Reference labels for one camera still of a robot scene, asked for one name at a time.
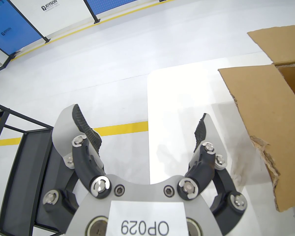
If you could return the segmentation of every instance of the epoxy floor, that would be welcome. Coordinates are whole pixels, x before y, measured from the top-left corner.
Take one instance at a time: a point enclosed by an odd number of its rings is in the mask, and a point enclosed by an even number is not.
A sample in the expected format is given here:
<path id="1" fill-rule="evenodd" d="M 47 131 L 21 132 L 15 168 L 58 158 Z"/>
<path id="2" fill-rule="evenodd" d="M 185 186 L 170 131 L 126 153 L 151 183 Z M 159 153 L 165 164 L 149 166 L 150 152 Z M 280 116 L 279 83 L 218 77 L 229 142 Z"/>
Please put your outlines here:
<path id="1" fill-rule="evenodd" d="M 261 51 L 247 32 L 286 25 L 295 25 L 295 0 L 168 2 L 12 61 L 0 72 L 0 104 L 50 125 L 73 103 L 91 127 L 146 121 L 150 72 Z M 7 124 L 36 128 L 14 117 Z M 20 135 L 4 129 L 1 139 L 12 137 Z M 0 147 L 0 208 L 16 150 Z M 103 137 L 101 152 L 107 173 L 149 183 L 148 132 Z"/>

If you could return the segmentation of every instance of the label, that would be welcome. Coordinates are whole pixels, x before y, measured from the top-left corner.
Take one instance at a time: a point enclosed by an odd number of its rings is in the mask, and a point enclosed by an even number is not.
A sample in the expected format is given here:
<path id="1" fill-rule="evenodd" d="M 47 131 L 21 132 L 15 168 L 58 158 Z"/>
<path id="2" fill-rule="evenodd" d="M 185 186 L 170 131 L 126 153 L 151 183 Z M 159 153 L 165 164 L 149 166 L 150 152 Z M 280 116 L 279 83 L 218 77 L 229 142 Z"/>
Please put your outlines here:
<path id="1" fill-rule="evenodd" d="M 112 201 L 106 236 L 188 236 L 183 202 Z"/>

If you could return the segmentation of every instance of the black metal rack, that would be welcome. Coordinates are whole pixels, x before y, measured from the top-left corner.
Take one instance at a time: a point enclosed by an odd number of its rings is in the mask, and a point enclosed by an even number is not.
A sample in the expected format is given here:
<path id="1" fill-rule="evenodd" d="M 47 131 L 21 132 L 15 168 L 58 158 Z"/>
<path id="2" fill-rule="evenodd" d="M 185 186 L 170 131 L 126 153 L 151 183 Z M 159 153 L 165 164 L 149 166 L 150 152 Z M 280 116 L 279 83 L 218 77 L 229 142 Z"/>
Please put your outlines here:
<path id="1" fill-rule="evenodd" d="M 50 156 L 53 155 L 52 172 L 72 172 L 62 167 L 61 156 L 52 144 L 53 127 L 0 105 L 0 135 L 3 128 L 23 133 L 11 168 L 0 212 L 0 235 L 31 236 L 33 227 L 62 235 L 47 217 L 41 218 L 41 196 L 45 184 L 52 183 L 46 173 Z M 6 124 L 9 115 L 14 115 L 44 128 L 24 131 Z"/>

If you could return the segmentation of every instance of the white table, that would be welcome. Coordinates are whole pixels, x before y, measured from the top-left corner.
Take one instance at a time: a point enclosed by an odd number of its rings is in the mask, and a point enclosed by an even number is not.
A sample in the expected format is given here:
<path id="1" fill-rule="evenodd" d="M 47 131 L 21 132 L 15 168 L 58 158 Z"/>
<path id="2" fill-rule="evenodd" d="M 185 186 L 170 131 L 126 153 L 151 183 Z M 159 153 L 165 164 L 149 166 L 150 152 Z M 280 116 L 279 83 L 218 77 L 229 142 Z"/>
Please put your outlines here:
<path id="1" fill-rule="evenodd" d="M 229 235 L 295 235 L 295 208 L 275 210 L 270 176 L 218 72 L 271 63 L 259 52 L 160 69 L 147 81 L 151 184 L 187 172 L 196 145 L 195 129 L 203 113 L 209 113 L 228 152 L 227 170 L 241 175 L 235 184 L 249 205 Z M 212 183 L 202 193 L 208 205 L 215 195 Z"/>

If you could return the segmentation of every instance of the joyson logo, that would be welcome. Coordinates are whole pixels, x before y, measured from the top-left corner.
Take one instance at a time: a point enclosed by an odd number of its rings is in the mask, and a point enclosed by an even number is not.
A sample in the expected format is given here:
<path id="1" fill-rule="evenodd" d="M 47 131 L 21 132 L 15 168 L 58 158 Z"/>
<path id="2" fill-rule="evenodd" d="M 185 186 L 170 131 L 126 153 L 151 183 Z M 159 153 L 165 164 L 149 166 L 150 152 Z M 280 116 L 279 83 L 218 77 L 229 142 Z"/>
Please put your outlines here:
<path id="1" fill-rule="evenodd" d="M 10 31 L 10 30 L 12 30 L 10 27 L 7 28 L 7 29 L 5 29 L 5 30 L 1 33 L 1 35 L 2 35 L 2 36 L 5 36 L 6 33 L 7 33 L 8 31 Z"/>
<path id="2" fill-rule="evenodd" d="M 53 0 L 53 1 L 43 5 L 41 8 L 43 11 L 50 11 L 51 9 L 54 9 L 57 6 L 59 6 L 59 3 L 57 2 L 57 0 Z"/>

